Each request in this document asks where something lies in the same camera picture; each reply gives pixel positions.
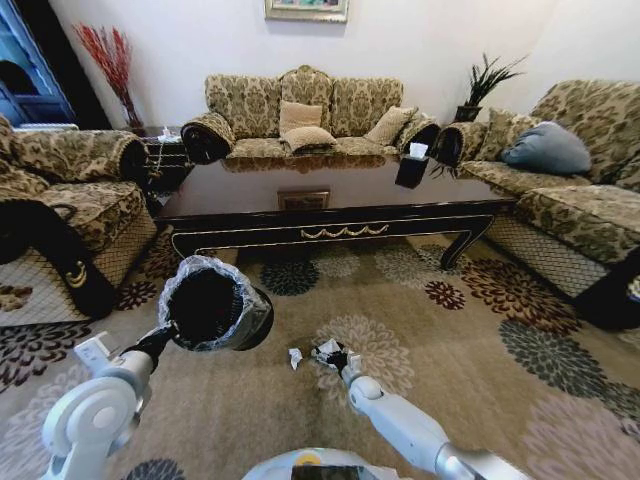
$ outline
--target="framed painting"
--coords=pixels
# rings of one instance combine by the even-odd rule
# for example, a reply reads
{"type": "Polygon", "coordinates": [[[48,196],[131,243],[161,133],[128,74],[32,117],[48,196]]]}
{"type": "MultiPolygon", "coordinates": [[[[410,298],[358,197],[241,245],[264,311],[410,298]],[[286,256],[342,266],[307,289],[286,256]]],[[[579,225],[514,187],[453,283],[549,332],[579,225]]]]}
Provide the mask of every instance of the framed painting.
{"type": "Polygon", "coordinates": [[[264,0],[267,19],[310,22],[347,21],[349,0],[264,0]]]}

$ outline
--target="green plant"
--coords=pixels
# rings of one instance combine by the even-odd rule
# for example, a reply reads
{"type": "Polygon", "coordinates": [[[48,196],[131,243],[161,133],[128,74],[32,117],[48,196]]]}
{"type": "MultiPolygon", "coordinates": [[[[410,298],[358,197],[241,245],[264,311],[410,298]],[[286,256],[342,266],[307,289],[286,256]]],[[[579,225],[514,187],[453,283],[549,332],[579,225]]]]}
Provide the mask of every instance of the green plant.
{"type": "Polygon", "coordinates": [[[469,76],[469,82],[471,84],[471,95],[469,100],[464,102],[465,107],[477,107],[482,99],[489,95],[489,93],[498,86],[499,83],[509,80],[510,78],[522,75],[524,72],[512,72],[513,68],[522,62],[526,56],[511,62],[504,67],[496,67],[496,63],[500,60],[500,57],[494,58],[491,62],[486,53],[482,54],[484,61],[484,68],[481,71],[481,66],[473,65],[471,67],[471,75],[469,76]]]}

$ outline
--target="beige pillow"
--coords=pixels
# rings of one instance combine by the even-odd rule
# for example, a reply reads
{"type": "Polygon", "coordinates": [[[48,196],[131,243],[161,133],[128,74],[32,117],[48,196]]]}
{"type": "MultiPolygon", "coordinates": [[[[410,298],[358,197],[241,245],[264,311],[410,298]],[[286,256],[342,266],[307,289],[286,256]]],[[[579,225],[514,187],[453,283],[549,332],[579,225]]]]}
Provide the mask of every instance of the beige pillow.
{"type": "Polygon", "coordinates": [[[285,133],[282,139],[289,144],[292,152],[305,147],[329,146],[337,143],[329,132],[320,127],[294,128],[285,133]]]}
{"type": "Polygon", "coordinates": [[[284,100],[280,102],[280,137],[294,128],[319,127],[321,121],[320,105],[303,105],[284,100]]]}
{"type": "Polygon", "coordinates": [[[387,113],[378,120],[376,126],[373,127],[369,133],[365,134],[364,138],[383,147],[392,145],[400,133],[400,130],[404,128],[417,111],[417,108],[391,107],[387,113]]]}
{"type": "Polygon", "coordinates": [[[496,162],[500,160],[502,150],[513,146],[518,137],[542,120],[528,115],[498,110],[489,110],[489,128],[473,160],[479,162],[496,162]]]}

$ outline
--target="gold trim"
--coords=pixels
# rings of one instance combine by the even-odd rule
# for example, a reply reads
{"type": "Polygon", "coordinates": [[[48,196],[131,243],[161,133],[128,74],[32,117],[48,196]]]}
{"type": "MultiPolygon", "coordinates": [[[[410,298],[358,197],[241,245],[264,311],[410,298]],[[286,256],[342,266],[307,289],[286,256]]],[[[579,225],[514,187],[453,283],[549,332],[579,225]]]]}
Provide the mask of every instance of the gold trim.
{"type": "MultiPolygon", "coordinates": [[[[461,253],[461,250],[465,250],[470,248],[474,243],[476,243],[477,240],[479,240],[486,232],[487,230],[489,230],[489,228],[491,228],[491,225],[493,225],[493,222],[495,220],[495,215],[492,214],[482,214],[482,215],[460,215],[460,216],[454,216],[454,217],[436,217],[436,218],[419,218],[419,219],[413,219],[413,220],[396,220],[393,223],[401,223],[401,222],[417,222],[417,221],[424,221],[424,220],[437,220],[438,218],[489,218],[489,224],[482,230],[482,232],[480,232],[480,234],[468,245],[465,245],[464,243],[462,245],[460,245],[458,247],[458,249],[455,250],[455,252],[453,253],[452,256],[456,256],[459,255],[461,253]]],[[[174,234],[171,235],[171,246],[173,247],[174,251],[180,255],[181,258],[185,258],[185,256],[182,254],[182,252],[178,249],[178,247],[176,247],[176,243],[175,243],[175,238],[178,236],[186,236],[186,235],[207,235],[207,234],[211,234],[211,233],[223,233],[223,232],[242,232],[242,231],[261,231],[261,230],[280,230],[280,229],[289,229],[289,228],[299,228],[299,227],[270,227],[270,228],[254,228],[254,229],[246,229],[246,230],[222,230],[222,231],[206,231],[206,232],[176,232],[174,234]]],[[[468,229],[460,229],[460,230],[440,230],[437,232],[418,232],[418,233],[400,233],[400,234],[394,234],[394,235],[385,235],[385,237],[387,238],[392,238],[392,237],[420,237],[420,236],[426,236],[426,235],[438,235],[438,234],[443,234],[443,233],[459,233],[459,234],[468,234],[471,235],[473,232],[471,230],[468,229]]],[[[252,247],[273,247],[276,245],[300,245],[300,244],[305,244],[305,243],[325,243],[325,242],[345,242],[345,241],[351,241],[351,240],[360,240],[359,238],[338,238],[338,239],[325,239],[325,240],[302,240],[302,241],[293,241],[293,242],[275,242],[275,243],[253,243],[253,244],[245,244],[245,245],[229,245],[229,246],[216,246],[216,247],[200,247],[200,248],[196,248],[194,250],[194,255],[200,255],[200,252],[202,252],[203,250],[208,250],[208,249],[212,249],[215,248],[217,250],[224,250],[224,249],[229,249],[229,248],[252,248],[252,247]]]]}
{"type": "MultiPolygon", "coordinates": [[[[471,214],[471,215],[452,215],[447,217],[418,217],[418,218],[405,218],[402,220],[380,220],[374,221],[373,223],[404,223],[404,222],[420,222],[424,220],[442,220],[442,219],[451,219],[451,218],[483,218],[483,217],[494,217],[493,213],[479,213],[479,214],[471,214]]],[[[171,222],[166,222],[167,225],[173,225],[171,222]]],[[[354,220],[352,222],[343,222],[343,223],[321,223],[317,225],[285,225],[281,227],[263,227],[263,228],[239,228],[233,230],[205,230],[205,231],[196,231],[196,232],[176,232],[174,235],[202,235],[207,233],[235,233],[235,232],[262,232],[264,230],[290,230],[295,228],[315,228],[315,227],[341,227],[343,225],[361,225],[364,222],[358,222],[354,220]]]]}
{"type": "Polygon", "coordinates": [[[67,279],[67,283],[71,288],[80,288],[87,283],[87,267],[85,267],[84,263],[80,260],[76,262],[76,266],[78,267],[77,275],[74,275],[71,272],[64,274],[67,279]]]}
{"type": "Polygon", "coordinates": [[[326,228],[323,228],[322,230],[320,230],[318,233],[315,233],[315,234],[307,233],[307,232],[304,231],[304,229],[302,229],[302,230],[300,230],[300,236],[302,238],[308,238],[308,239],[311,239],[311,240],[315,240],[316,238],[320,238],[320,237],[338,238],[338,237],[341,237],[343,235],[349,235],[350,237],[360,237],[361,235],[365,235],[365,234],[367,234],[367,235],[380,235],[381,233],[384,233],[387,230],[389,230],[389,224],[386,224],[385,226],[383,226],[379,230],[372,230],[369,227],[369,225],[366,225],[363,228],[361,228],[360,230],[358,230],[357,232],[349,230],[349,227],[344,227],[342,230],[340,230],[339,232],[336,232],[336,233],[331,233],[326,228]]]}

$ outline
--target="sofa armrest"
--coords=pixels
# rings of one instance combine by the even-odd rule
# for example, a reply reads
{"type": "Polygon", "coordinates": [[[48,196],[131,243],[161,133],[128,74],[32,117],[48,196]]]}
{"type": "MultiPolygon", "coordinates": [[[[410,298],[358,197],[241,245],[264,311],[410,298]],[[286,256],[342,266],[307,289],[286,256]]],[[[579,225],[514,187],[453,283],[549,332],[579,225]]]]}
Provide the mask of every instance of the sofa armrest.
{"type": "Polygon", "coordinates": [[[182,141],[189,159],[207,164],[225,158],[236,144],[236,137],[224,117],[208,112],[182,127],[182,141]]]}
{"type": "Polygon", "coordinates": [[[114,130],[15,132],[11,149],[17,166],[54,183],[133,180],[148,154],[136,135],[114,130]]]}
{"type": "Polygon", "coordinates": [[[417,142],[429,145],[429,150],[431,150],[435,145],[438,133],[440,133],[440,126],[435,117],[416,112],[400,131],[396,140],[396,148],[401,154],[409,153],[409,145],[412,142],[417,142]]]}
{"type": "Polygon", "coordinates": [[[484,142],[487,128],[484,122],[452,123],[443,128],[436,141],[438,161],[457,167],[473,160],[484,142]]]}

